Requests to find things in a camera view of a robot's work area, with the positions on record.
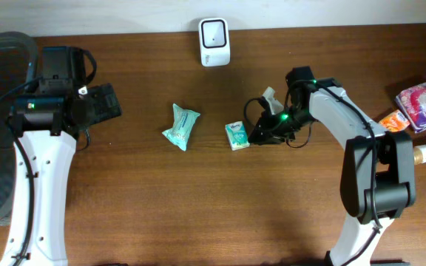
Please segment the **teal wipes pouch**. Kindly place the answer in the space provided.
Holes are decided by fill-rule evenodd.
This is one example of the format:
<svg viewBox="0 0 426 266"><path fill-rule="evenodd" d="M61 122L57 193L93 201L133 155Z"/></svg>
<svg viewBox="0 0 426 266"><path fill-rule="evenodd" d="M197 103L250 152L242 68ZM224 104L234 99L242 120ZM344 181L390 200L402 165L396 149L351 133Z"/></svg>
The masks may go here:
<svg viewBox="0 0 426 266"><path fill-rule="evenodd" d="M200 113L183 109L177 104L172 104L174 123L172 128L162 132L172 144L176 145L180 150L186 151L190 134L196 120L200 117Z"/></svg>

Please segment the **teal tissue pack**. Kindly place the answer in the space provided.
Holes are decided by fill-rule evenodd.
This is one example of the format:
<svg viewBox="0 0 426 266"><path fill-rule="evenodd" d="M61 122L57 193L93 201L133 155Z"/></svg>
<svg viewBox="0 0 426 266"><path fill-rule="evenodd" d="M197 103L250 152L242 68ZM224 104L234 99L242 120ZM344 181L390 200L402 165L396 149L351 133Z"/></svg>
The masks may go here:
<svg viewBox="0 0 426 266"><path fill-rule="evenodd" d="M232 151L248 148L250 146L243 121L226 124L225 130Z"/></svg>

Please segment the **orange tissue pack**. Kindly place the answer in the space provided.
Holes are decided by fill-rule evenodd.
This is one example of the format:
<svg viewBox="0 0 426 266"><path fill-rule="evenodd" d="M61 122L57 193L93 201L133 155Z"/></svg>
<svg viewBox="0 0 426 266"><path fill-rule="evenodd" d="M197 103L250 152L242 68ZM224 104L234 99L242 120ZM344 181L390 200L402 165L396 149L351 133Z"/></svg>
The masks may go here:
<svg viewBox="0 0 426 266"><path fill-rule="evenodd" d="M410 125L410 121L400 110L395 110L379 121L389 132L404 131Z"/></svg>

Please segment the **red purple floral package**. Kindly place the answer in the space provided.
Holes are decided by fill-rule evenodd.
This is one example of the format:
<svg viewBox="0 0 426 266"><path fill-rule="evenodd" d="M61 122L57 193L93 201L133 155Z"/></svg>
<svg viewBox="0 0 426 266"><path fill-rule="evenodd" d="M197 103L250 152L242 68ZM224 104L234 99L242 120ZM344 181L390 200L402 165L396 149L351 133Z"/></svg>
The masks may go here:
<svg viewBox="0 0 426 266"><path fill-rule="evenodd" d="M426 82L402 90L395 101L415 133L426 130Z"/></svg>

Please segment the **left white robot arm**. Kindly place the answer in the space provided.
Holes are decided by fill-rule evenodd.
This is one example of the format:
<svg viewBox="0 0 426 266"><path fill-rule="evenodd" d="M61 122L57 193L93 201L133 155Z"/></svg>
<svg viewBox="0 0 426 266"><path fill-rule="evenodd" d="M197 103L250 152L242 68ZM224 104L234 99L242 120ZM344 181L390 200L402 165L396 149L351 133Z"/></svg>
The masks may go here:
<svg viewBox="0 0 426 266"><path fill-rule="evenodd" d="M1 265L67 265L67 182L78 138L122 114L112 84L90 86L97 72L90 51L45 47L42 63L41 76L19 87L5 122L16 175Z"/></svg>

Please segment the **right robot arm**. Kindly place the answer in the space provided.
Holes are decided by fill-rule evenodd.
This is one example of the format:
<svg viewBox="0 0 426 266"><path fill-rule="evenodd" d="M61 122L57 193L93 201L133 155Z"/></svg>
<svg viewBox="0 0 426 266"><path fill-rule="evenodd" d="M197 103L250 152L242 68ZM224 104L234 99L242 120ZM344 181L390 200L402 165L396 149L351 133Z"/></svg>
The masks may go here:
<svg viewBox="0 0 426 266"><path fill-rule="evenodd" d="M416 201L413 142L406 132L390 132L367 116L336 78L314 77L308 66L285 77L279 102L273 89L256 98L263 108L248 141L290 145L302 127L320 122L344 150L339 192L345 221L324 265L372 265L383 233Z"/></svg>

